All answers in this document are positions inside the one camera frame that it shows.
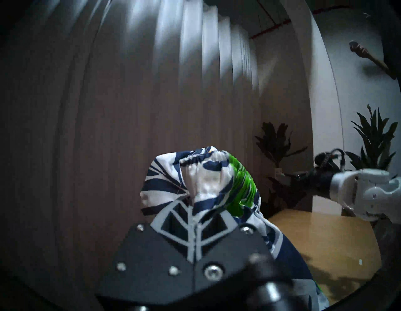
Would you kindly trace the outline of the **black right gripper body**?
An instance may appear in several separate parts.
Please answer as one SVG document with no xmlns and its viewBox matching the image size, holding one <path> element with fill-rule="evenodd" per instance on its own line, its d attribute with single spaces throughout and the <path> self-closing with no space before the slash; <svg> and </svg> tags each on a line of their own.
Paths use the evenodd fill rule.
<svg viewBox="0 0 401 311">
<path fill-rule="evenodd" d="M 319 153 L 314 158 L 315 167 L 306 173 L 296 175 L 294 186 L 313 196 L 330 199 L 330 185 L 334 174 L 338 173 L 338 165 L 334 163 L 337 154 Z"/>
</svg>

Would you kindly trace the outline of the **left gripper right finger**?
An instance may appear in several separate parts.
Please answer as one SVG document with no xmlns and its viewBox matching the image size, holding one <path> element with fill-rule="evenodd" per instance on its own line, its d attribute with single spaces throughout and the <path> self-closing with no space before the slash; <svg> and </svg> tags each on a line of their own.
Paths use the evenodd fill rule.
<svg viewBox="0 0 401 311">
<path fill-rule="evenodd" d="M 228 212 L 213 218 L 229 220 L 233 230 L 210 237 L 195 264 L 195 291 L 252 291 L 273 279 L 273 256 L 266 244 L 266 224 L 258 219 L 237 223 Z"/>
</svg>

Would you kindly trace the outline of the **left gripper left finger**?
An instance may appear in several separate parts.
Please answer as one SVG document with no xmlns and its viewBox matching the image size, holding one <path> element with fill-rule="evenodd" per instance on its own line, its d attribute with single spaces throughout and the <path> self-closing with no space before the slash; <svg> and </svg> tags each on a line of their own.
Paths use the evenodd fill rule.
<svg viewBox="0 0 401 311">
<path fill-rule="evenodd" d="M 100 303 L 192 303 L 195 264 L 193 207 L 174 201 L 150 225 L 132 226 L 96 298 Z"/>
</svg>

